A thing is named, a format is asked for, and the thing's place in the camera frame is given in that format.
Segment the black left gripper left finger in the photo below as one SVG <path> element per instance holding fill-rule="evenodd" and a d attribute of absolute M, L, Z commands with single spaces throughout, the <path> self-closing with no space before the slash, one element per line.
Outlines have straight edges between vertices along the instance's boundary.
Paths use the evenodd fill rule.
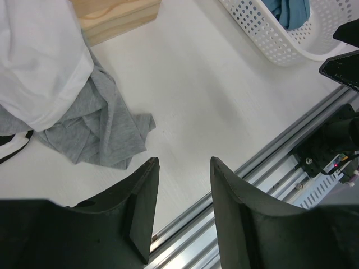
<path fill-rule="evenodd" d="M 1 200 L 2 268 L 143 268 L 149 261 L 159 186 L 150 158 L 74 207 Z"/>

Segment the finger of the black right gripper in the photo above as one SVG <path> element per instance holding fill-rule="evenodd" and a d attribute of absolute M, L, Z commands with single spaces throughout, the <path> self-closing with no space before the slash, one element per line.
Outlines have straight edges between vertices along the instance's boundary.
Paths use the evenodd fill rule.
<path fill-rule="evenodd" d="M 358 51 L 328 58 L 319 73 L 351 90 L 358 91 Z"/>
<path fill-rule="evenodd" d="M 359 47 L 359 20 L 340 25 L 334 32 L 333 38 L 354 47 Z"/>

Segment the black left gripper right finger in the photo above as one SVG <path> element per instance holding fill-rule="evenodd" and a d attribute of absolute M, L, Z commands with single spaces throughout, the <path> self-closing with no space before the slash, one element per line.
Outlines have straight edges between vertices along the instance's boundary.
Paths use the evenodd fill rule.
<path fill-rule="evenodd" d="M 210 182 L 222 268 L 358 267 L 357 205 L 290 205 L 217 157 Z"/>

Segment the teal blue tank top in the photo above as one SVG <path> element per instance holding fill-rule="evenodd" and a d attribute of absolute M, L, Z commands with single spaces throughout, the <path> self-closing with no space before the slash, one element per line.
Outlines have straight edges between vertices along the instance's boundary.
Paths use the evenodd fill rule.
<path fill-rule="evenodd" d="M 309 0 L 263 0 L 263 4 L 286 30 L 298 29 L 310 18 Z"/>

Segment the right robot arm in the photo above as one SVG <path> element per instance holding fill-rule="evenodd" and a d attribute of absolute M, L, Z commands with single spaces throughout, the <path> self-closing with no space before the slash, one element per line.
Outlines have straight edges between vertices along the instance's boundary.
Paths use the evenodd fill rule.
<path fill-rule="evenodd" d="M 309 175 L 332 175 L 358 158 L 358 114 L 348 104 L 295 149 Z M 304 209 L 210 161 L 222 268 L 357 268 L 358 206 Z"/>

